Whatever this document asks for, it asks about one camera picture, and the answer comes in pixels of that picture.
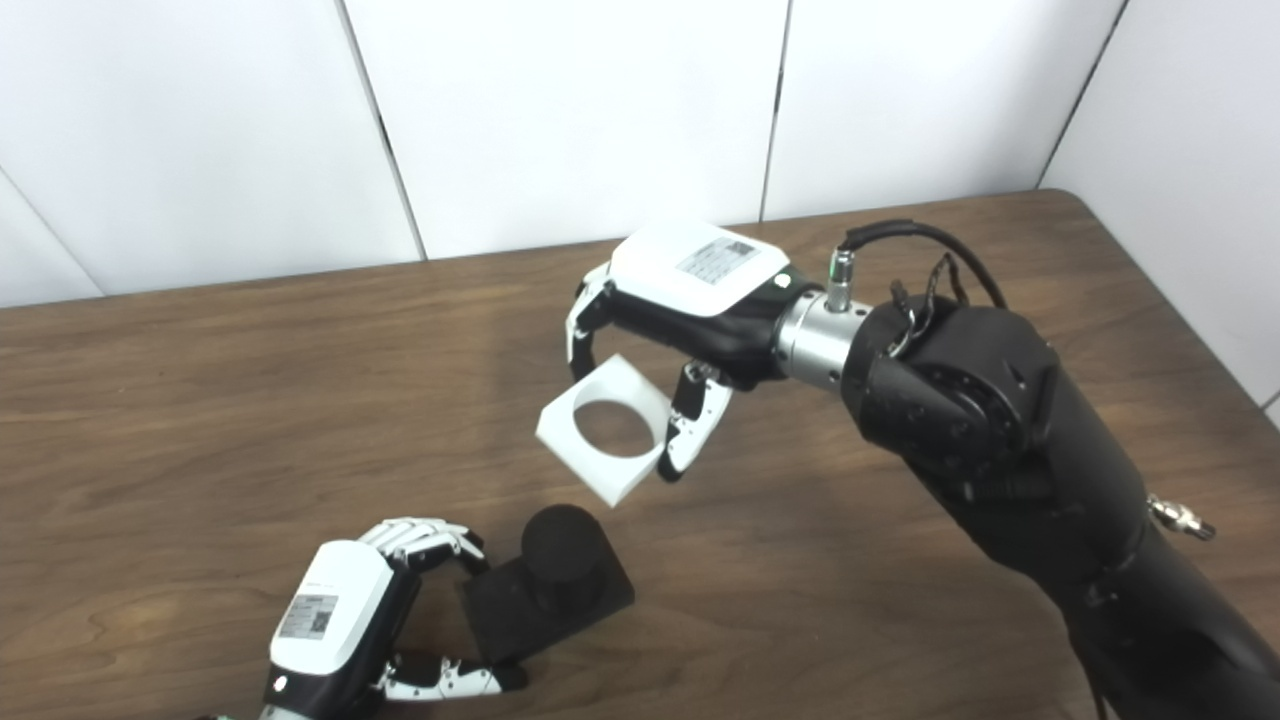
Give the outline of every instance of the metal connector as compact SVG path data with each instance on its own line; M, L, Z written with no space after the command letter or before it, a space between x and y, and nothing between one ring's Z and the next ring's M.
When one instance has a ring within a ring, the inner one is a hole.
M847 313L854 295L854 251L836 249L827 272L827 310Z
M1152 518L1158 520L1166 530L1187 533L1202 541L1211 541L1217 534L1217 529L1213 525L1202 520L1199 515L1192 512L1192 509L1185 505L1169 502L1167 500L1160 500L1155 495L1148 495L1147 510L1151 511Z

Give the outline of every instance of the robotic arm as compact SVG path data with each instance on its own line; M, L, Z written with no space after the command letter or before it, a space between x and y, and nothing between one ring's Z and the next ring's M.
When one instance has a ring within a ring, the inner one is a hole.
M887 302L852 301L856 251L909 234L948 250L928 290L909 296L895 283ZM969 304L952 254L995 306ZM954 299L937 292L943 270ZM719 228L646 228L584 279L570 365L577 379L591 370L591 333L611 322L694 359L672 402L659 465L668 480L714 427L703 420L709 397L783 378L836 393L864 439L901 456L988 557L1053 601L1096 698L1121 719L1280 717L1280 659L1152 519L1201 539L1213 528L1147 493L1057 354L968 247L910 220L876 223L849 232L827 281Z

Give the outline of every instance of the circular hole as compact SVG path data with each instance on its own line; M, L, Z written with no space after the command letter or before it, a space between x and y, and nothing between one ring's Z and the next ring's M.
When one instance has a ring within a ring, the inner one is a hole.
M634 457L653 450L653 433L635 410L603 400L588 402L573 413L577 429L600 452Z

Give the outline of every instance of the cable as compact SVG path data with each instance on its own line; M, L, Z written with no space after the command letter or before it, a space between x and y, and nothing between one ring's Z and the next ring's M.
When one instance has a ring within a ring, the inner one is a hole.
M1089 694L1093 696L1093 711L1097 712L1098 720L1107 720L1107 701L1102 696L1102 688L1098 687L1098 679L1093 673L1084 666L1084 678L1089 682Z
M927 225L924 223L916 223L915 220L882 220L879 223L872 223L869 225L850 229L845 233L845 242L840 243L840 249L856 252L877 240L883 240L886 237L908 237L914 234L927 237L959 255L960 259L964 260L965 266L969 268L969 272L978 278L978 283L982 284L982 288L987 291L988 296L991 296L991 304L996 307L1009 307L1009 304L1005 302L1005 293L1000 292L1000 286L996 284L996 279L991 277L991 272L982 264L982 260L979 260L978 256L973 254L973 250L969 250L965 243L960 242L960 238L941 228Z
M938 264L933 266L933 272L929 273L929 283L924 288L924 313L920 316L920 323L919 323L920 327L911 331L913 338L923 336L924 333L929 332L929 324L933 323L933 305L938 295L938 281L942 278L943 268L947 268L950 270L951 292L956 296L956 302L959 302L961 306L969 305L969 295L964 291L964 287L960 284L960 268L956 266L955 258L952 258L950 252L943 252L942 259L938 260Z

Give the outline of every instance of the barcode label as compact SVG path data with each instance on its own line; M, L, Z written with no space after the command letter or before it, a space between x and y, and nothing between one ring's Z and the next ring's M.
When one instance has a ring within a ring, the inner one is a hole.
M696 252L681 260L676 269L686 272L707 284L717 284L759 252L758 247L741 240L722 237L699 247Z
M323 641L325 630L329 629L329 619L333 618L333 609L337 606L335 594L293 596L289 611L284 614L284 623L280 624L280 637Z

